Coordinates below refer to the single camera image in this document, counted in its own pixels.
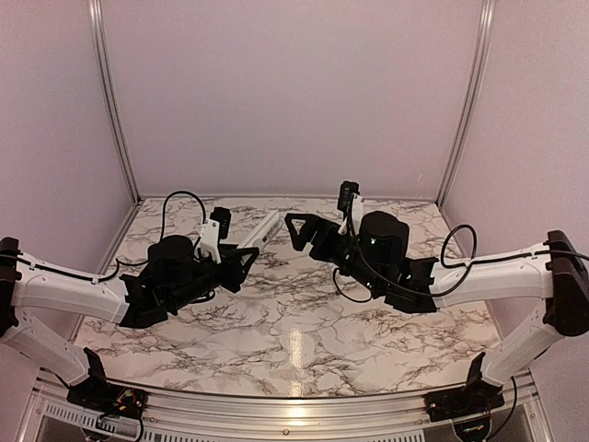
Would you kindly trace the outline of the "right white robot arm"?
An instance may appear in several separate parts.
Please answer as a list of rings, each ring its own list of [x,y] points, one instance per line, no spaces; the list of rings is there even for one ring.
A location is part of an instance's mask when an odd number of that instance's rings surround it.
[[[373,299],[408,314],[434,313],[458,304],[512,297],[537,299],[535,309],[498,345],[475,359],[456,405],[474,413],[519,369],[565,337],[588,332],[588,271],[566,235],[527,249],[479,260],[411,259],[409,227],[375,211],[359,227],[341,227],[311,214],[285,218],[292,245],[329,262],[367,289]]]

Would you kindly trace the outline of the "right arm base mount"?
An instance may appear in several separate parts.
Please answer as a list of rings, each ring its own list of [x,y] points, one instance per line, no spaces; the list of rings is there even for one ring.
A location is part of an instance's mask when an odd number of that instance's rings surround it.
[[[438,390],[424,395],[426,411],[432,422],[487,413],[504,406],[502,387],[475,381],[462,387]]]

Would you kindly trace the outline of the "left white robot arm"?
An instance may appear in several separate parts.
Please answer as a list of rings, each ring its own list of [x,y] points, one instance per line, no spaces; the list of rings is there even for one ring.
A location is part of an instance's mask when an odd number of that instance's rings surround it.
[[[117,396],[99,356],[69,344],[27,308],[48,308],[146,329],[191,304],[209,301],[217,287],[236,293],[260,254],[260,247],[214,244],[206,250],[181,235],[149,247],[136,276],[75,274],[21,252],[14,238],[1,242],[1,341],[53,372],[69,390],[98,410]]]

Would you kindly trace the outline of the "white remote control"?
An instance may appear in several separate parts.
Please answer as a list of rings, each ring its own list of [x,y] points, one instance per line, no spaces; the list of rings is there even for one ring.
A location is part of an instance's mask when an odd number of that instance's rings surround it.
[[[270,211],[237,245],[239,249],[264,250],[282,228],[282,217],[277,210]]]

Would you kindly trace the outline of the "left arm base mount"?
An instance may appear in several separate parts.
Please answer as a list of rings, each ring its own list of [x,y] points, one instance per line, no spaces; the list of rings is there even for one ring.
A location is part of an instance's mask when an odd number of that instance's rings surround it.
[[[145,390],[106,383],[79,384],[68,389],[67,400],[75,405],[100,412],[102,417],[121,416],[139,420],[143,416]]]

